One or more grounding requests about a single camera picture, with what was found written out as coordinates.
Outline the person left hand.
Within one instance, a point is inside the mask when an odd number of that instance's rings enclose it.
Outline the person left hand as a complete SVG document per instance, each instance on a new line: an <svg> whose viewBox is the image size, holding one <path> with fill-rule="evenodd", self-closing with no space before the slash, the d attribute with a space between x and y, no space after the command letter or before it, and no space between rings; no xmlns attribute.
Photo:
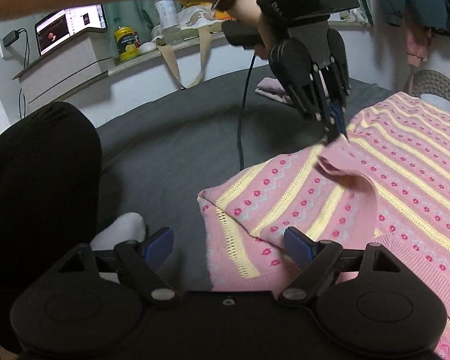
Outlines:
<svg viewBox="0 0 450 360"><path fill-rule="evenodd" d="M235 0L228 12L238 21L255 27L262 39L262 42L255 46L255 54L263 60L268 59L276 39L271 24L263 15L257 0Z"/></svg>

